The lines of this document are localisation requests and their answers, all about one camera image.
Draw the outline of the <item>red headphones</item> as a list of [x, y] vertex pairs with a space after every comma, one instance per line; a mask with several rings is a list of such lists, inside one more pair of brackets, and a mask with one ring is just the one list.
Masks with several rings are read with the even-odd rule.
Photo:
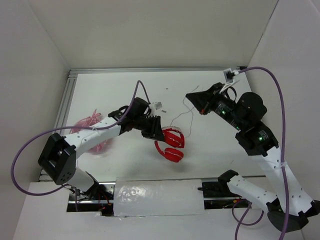
[[164, 142], [169, 145], [164, 150], [159, 146], [158, 141], [154, 142], [155, 148], [158, 153], [165, 159], [178, 163], [184, 158], [184, 153], [180, 149], [185, 148], [185, 136], [179, 127], [166, 126], [162, 128], [164, 135]]

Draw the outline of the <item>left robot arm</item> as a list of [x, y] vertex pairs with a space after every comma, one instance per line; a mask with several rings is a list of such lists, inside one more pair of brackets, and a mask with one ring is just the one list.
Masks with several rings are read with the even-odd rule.
[[54, 133], [48, 138], [38, 164], [56, 185], [67, 184], [92, 200], [105, 188], [91, 174], [77, 167], [78, 158], [96, 145], [133, 129], [139, 130], [146, 139], [163, 142], [161, 118], [155, 115], [161, 108], [161, 102], [148, 103], [136, 97], [129, 106], [109, 113], [90, 129], [80, 127], [78, 132], [65, 136]]

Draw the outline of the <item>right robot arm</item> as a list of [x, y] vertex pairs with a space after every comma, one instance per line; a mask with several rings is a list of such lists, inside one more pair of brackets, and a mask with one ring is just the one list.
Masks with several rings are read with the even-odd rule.
[[289, 166], [281, 161], [281, 148], [272, 131], [261, 121], [267, 108], [259, 95], [243, 93], [238, 101], [216, 83], [208, 90], [186, 94], [201, 115], [216, 113], [237, 130], [239, 145], [263, 170], [274, 192], [264, 190], [244, 179], [234, 170], [218, 177], [223, 196], [232, 193], [244, 197], [267, 213], [272, 225], [286, 232], [301, 230], [309, 218], [320, 213], [320, 202], [313, 200], [299, 184]]

